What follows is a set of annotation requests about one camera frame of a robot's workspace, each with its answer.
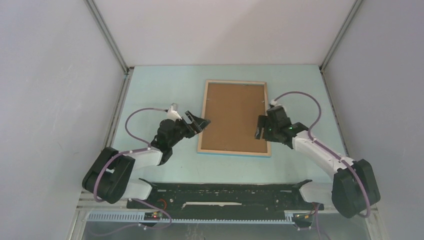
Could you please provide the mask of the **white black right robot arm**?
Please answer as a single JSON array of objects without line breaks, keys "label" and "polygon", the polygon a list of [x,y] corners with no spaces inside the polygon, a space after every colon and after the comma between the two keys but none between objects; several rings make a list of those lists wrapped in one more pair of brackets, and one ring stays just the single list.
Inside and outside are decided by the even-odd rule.
[{"label": "white black right robot arm", "polygon": [[354,160],[330,149],[317,139],[310,128],[293,123],[281,105],[271,105],[259,115],[255,138],[281,143],[309,157],[330,178],[330,183],[305,180],[295,187],[291,204],[304,209],[310,203],[333,206],[343,217],[352,218],[381,200],[372,165],[365,159]]}]

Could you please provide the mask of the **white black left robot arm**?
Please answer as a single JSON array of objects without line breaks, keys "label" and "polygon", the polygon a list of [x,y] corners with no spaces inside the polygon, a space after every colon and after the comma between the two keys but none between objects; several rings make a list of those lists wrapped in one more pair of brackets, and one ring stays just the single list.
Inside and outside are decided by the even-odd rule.
[{"label": "white black left robot arm", "polygon": [[114,204],[122,198],[138,199],[145,208],[158,202],[154,185],[137,177],[135,171],[165,164],[173,154],[173,147],[184,138],[201,133],[209,124],[204,119],[186,111],[187,122],[176,110],[165,110],[166,119],[159,123],[156,135],[147,147],[118,151],[104,148],[82,180],[82,187],[94,195],[96,202]]}]

